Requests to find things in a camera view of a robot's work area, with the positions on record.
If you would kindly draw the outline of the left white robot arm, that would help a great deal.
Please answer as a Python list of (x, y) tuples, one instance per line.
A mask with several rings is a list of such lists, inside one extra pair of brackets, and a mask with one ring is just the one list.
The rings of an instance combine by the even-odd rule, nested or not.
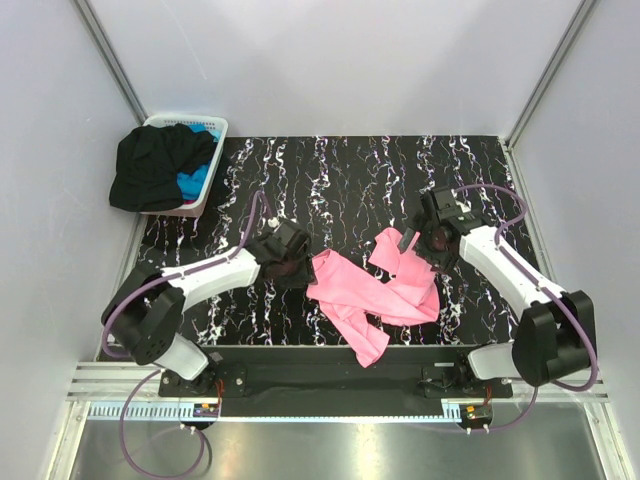
[(274, 220), (269, 231), (257, 237), (245, 233), (239, 245), (221, 255), (159, 270), (138, 266), (105, 308), (103, 332), (136, 364), (165, 371), (165, 396), (171, 390), (180, 396), (212, 394), (221, 381), (220, 362), (179, 332), (182, 316), (258, 280), (287, 289), (314, 283), (310, 234), (292, 220)]

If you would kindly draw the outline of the pink t shirt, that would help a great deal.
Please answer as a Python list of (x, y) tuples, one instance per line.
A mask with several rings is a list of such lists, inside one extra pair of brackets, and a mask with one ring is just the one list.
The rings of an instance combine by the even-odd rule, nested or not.
[(368, 263), (390, 275), (387, 282), (376, 279), (362, 268), (326, 249), (312, 258), (316, 282), (307, 296), (319, 303), (321, 312), (338, 330), (367, 368), (386, 350), (390, 337), (371, 325), (368, 315), (396, 327), (435, 323), (440, 312), (435, 272), (413, 250), (401, 252), (402, 234), (393, 227), (375, 237), (375, 248)]

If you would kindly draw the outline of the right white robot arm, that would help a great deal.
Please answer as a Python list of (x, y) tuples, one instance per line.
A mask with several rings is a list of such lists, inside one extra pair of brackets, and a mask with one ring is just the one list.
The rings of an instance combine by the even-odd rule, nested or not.
[(411, 250), (439, 273), (471, 265), (518, 317), (515, 338), (477, 347), (454, 371), (454, 384), (476, 396), (490, 380), (521, 379), (531, 387), (553, 384), (584, 392), (597, 381), (594, 306), (583, 291), (569, 292), (527, 262), (478, 210), (449, 192), (422, 195), (398, 248)]

